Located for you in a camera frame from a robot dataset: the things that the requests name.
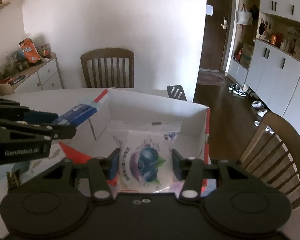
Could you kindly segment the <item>white sideboard cabinet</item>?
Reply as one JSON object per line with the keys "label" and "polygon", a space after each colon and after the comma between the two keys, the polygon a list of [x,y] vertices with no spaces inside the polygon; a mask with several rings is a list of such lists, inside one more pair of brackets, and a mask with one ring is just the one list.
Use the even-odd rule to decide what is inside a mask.
{"label": "white sideboard cabinet", "polygon": [[23,75],[25,75],[25,79],[14,85],[9,83],[0,85],[0,95],[64,89],[55,53],[51,53],[50,58],[46,62],[29,67],[15,75],[12,79],[16,80]]}

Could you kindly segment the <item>wooden chair right side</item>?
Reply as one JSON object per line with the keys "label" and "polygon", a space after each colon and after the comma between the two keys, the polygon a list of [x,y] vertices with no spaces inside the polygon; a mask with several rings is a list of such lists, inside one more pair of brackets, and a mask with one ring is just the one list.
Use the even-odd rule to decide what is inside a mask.
{"label": "wooden chair right side", "polygon": [[237,163],[300,208],[300,135],[284,118],[267,112]]}

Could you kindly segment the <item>black slotted stool back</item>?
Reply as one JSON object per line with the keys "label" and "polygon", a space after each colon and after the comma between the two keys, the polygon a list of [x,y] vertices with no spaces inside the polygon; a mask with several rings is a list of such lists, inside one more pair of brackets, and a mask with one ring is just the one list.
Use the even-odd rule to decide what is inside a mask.
{"label": "black slotted stool back", "polygon": [[185,92],[181,85],[170,85],[166,88],[168,97],[172,99],[177,99],[181,101],[187,101]]}

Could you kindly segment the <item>red cardboard shoe box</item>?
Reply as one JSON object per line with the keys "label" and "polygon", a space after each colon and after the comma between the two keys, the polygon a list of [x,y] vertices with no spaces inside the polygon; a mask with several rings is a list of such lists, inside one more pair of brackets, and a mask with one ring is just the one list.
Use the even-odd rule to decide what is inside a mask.
{"label": "red cardboard shoe box", "polygon": [[76,135],[59,144],[76,164],[119,150],[108,179],[115,192],[179,194],[184,181],[173,173],[172,150],[208,161],[209,117],[207,106],[107,88],[59,118],[76,127]]}

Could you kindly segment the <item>white wall cabinet unit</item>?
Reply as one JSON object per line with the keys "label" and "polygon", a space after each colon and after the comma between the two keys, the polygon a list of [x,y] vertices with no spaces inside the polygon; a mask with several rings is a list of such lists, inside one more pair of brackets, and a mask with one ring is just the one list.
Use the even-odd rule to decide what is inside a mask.
{"label": "white wall cabinet unit", "polygon": [[239,25],[227,74],[257,98],[259,116],[272,111],[300,135],[300,0],[235,0],[252,25]]}

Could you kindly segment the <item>blueberry snack packet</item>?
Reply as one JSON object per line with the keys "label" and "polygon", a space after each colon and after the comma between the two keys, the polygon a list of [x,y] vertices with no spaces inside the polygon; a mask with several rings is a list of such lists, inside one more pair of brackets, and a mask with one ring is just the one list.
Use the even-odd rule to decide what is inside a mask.
{"label": "blueberry snack packet", "polygon": [[173,183],[172,146],[181,122],[111,121],[107,131],[120,148],[118,191],[166,193]]}

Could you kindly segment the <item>hanging tote bag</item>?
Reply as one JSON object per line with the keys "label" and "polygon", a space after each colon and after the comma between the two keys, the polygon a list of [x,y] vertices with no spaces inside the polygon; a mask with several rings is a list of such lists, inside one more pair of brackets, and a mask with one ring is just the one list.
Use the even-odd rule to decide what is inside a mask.
{"label": "hanging tote bag", "polygon": [[245,5],[242,5],[241,10],[236,11],[237,24],[239,25],[252,25],[253,15],[247,11]]}

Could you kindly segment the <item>blue white snack bar packet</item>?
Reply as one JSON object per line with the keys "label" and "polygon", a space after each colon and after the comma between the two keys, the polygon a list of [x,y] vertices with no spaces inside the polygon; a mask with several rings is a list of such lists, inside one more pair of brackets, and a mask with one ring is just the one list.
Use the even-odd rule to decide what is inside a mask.
{"label": "blue white snack bar packet", "polygon": [[96,114],[103,106],[104,100],[95,102],[92,99],[85,98],[81,103],[72,107],[70,110],[60,115],[51,122],[52,125],[72,125],[78,127],[90,117]]}

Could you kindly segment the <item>wooden chair far side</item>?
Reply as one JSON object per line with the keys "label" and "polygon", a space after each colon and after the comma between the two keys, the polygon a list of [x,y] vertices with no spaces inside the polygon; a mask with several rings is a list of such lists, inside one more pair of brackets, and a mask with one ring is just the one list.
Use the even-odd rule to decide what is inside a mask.
{"label": "wooden chair far side", "polygon": [[88,88],[134,88],[134,59],[131,50],[96,49],[81,55],[81,65]]}

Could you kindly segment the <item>wooden chair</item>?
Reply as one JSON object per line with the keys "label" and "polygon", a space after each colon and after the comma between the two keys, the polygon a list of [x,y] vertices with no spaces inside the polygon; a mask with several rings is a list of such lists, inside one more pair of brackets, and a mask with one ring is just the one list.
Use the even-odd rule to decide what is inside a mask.
{"label": "wooden chair", "polygon": [[134,88],[134,59],[131,50],[96,49],[81,55],[81,65],[88,88]]}
{"label": "wooden chair", "polygon": [[267,112],[237,163],[300,208],[300,135],[284,118]]}

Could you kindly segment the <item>orange snack bag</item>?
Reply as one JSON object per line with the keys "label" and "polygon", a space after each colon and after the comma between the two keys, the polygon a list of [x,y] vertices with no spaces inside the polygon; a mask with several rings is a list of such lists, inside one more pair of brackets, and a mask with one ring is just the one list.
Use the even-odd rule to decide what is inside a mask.
{"label": "orange snack bag", "polygon": [[26,38],[23,41],[19,42],[19,47],[23,55],[27,59],[29,65],[36,66],[42,63],[40,55],[30,38]]}

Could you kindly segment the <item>dark entrance door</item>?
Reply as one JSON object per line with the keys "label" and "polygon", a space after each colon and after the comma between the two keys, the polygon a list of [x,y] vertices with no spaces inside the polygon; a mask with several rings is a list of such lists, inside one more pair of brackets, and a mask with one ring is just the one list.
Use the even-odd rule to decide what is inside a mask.
{"label": "dark entrance door", "polygon": [[221,71],[232,0],[207,0],[200,68]]}

